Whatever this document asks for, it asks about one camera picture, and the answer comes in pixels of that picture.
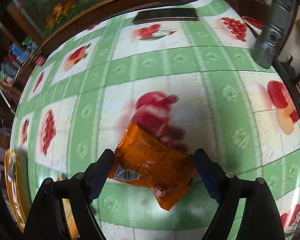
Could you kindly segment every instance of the yellow package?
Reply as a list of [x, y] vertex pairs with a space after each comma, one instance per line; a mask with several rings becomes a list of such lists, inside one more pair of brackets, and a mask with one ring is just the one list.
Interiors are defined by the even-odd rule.
[[151, 188], [165, 210], [170, 210], [186, 194], [195, 172], [193, 155], [169, 150], [133, 122], [114, 156], [108, 177]]
[[[63, 180], [60, 175], [58, 175], [57, 181]], [[70, 200], [69, 199], [62, 199], [63, 207], [65, 210], [66, 220], [70, 232], [70, 236], [72, 240], [76, 240], [79, 237], [79, 232], [77, 230], [77, 226], [74, 222], [74, 217], [71, 210]]]

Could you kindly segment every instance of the gray device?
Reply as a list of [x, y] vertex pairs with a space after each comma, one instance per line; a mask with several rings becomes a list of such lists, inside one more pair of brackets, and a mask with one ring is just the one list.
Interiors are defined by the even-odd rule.
[[294, 3], [295, 0], [272, 0], [270, 19], [251, 50], [252, 58], [263, 68], [269, 69], [279, 53], [290, 25]]
[[158, 21], [199, 21], [194, 8], [159, 8], [138, 12], [133, 24]]

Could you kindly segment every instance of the cylindrical metal object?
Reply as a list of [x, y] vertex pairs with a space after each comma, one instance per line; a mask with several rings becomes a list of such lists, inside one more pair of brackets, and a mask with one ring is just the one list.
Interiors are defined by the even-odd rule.
[[49, 184], [49, 183], [52, 183], [53, 182], [53, 179], [51, 179], [51, 178], [45, 178], [44, 180], [43, 180], [43, 183], [44, 184]]
[[261, 67], [269, 69], [289, 28], [295, 0], [272, 0], [271, 15], [251, 51]]
[[257, 182], [259, 182], [260, 184], [264, 184], [266, 181], [263, 178], [257, 178]]
[[82, 179], [84, 177], [84, 173], [83, 172], [78, 172], [77, 174], [75, 174], [74, 176], [76, 179]]
[[234, 177], [234, 174], [232, 172], [226, 172], [226, 176], [229, 178], [229, 179], [232, 179]]

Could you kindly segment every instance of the table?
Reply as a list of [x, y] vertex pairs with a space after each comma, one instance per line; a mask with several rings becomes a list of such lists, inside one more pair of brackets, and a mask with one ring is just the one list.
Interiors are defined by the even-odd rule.
[[[263, 177], [290, 239], [300, 214], [298, 114], [287, 118], [276, 108], [289, 99], [280, 94], [282, 80], [251, 58], [250, 30], [242, 27], [245, 37], [237, 37], [228, 28], [225, 17], [243, 20], [226, 2], [183, 7], [196, 8], [200, 21], [133, 25], [137, 11], [129, 12], [77, 34], [35, 68], [11, 136], [11, 148], [28, 153], [31, 198], [45, 177], [69, 178], [104, 149], [115, 150], [138, 98], [157, 91], [178, 96], [169, 125], [186, 134], [172, 138], [174, 145], [189, 153], [204, 148], [239, 178]], [[229, 239], [235, 239], [244, 203]], [[198, 175], [170, 211], [150, 189], [112, 179], [92, 206], [107, 239], [128, 240], [201, 239], [217, 209]]]

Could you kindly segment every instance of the smartphone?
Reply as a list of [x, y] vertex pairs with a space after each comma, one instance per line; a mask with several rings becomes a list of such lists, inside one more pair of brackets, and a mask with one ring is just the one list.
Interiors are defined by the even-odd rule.
[[138, 12], [133, 19], [134, 24], [158, 22], [158, 21], [198, 21], [194, 8], [162, 8], [147, 9]]

